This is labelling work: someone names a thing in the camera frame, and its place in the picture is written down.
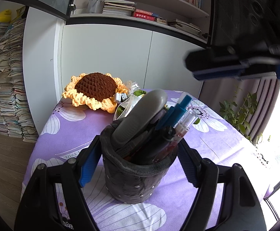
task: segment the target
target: gray curtain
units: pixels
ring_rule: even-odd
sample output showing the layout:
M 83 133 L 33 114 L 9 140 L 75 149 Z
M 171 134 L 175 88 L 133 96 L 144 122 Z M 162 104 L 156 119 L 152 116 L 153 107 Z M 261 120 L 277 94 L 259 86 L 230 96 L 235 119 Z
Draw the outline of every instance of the gray curtain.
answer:
M 253 116 L 248 116 L 247 118 L 251 127 L 251 131 L 247 134 L 254 141 L 257 135 L 264 131 L 269 121 L 279 90 L 280 80 L 276 79 L 250 79 L 244 81 L 231 78 L 216 79 L 204 82 L 199 100 L 219 114 L 219 102 L 233 99 L 235 91 L 237 91 L 237 94 L 234 101 L 237 107 L 233 107 L 234 111 L 237 111 L 244 103 L 243 98 L 247 96 L 248 92 L 257 93 L 257 109 Z

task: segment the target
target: red book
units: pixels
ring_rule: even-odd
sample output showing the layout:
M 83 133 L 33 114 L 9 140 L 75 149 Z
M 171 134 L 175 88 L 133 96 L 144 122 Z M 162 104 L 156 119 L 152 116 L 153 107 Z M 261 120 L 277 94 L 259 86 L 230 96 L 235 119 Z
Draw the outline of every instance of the red book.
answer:
M 150 21 L 155 20 L 155 17 L 145 15 L 145 14 L 141 14 L 141 13 L 137 13 L 137 12 L 133 13 L 133 17 L 138 17 L 138 18 L 142 18 L 142 19 L 146 19 L 146 20 L 150 20 Z
M 149 15 L 149 16 L 153 15 L 152 12 L 148 12 L 148 11 L 145 11 L 145 10 L 142 10 L 142 9 L 135 9 L 134 12 L 137 12 L 137 13 L 140 13 L 140 14 L 144 14 L 144 15 Z

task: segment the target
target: cabinet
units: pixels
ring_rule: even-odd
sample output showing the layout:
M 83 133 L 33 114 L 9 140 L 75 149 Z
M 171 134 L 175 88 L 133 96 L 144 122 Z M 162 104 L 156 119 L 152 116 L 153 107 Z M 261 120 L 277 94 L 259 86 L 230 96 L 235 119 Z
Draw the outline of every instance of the cabinet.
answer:
M 63 28 L 62 88 L 70 77 L 101 72 L 137 81 L 143 88 L 152 31 L 106 24 L 75 24 Z
M 153 32 L 144 88 L 182 90 L 199 97 L 202 83 L 185 67 L 185 56 L 201 47 Z

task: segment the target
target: purple floral tablecloth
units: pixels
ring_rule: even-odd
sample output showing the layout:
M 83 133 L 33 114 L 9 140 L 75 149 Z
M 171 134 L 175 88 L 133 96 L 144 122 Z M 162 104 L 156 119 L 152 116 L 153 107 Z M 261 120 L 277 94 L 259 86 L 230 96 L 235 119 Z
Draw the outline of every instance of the purple floral tablecloth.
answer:
M 166 91 L 168 104 L 175 104 L 182 91 Z M 247 173 L 255 192 L 261 201 L 269 188 L 266 164 L 257 154 L 255 147 L 238 131 L 204 103 L 193 98 L 192 108 L 201 118 L 185 135 L 191 148 L 214 163 L 232 166 L 239 163 Z M 93 111 L 87 106 L 73 107 L 70 99 L 62 99 L 46 123 L 29 160 L 23 181 L 23 191 L 40 163 L 55 166 L 78 155 L 88 147 L 96 135 L 113 120 L 113 114 L 102 110 Z M 83 188 L 88 207 L 101 231 L 180 230 L 197 189 L 188 183 L 179 160 L 176 159 L 156 188 L 152 196 L 143 203 L 124 204 L 115 200 L 105 186 L 105 172 L 102 160 L 93 178 Z M 216 224 L 222 184 L 218 184 L 214 206 L 207 228 Z M 59 207 L 63 217 L 68 219 L 63 191 L 56 185 Z

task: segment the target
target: clear pen cap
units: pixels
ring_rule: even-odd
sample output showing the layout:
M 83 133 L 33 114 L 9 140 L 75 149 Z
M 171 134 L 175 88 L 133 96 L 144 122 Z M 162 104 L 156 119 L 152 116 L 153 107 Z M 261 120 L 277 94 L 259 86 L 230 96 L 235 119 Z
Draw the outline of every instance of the clear pen cap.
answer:
M 180 119 L 179 125 L 182 125 L 184 128 L 188 128 L 191 124 L 193 124 L 198 119 L 198 114 L 189 109 Z

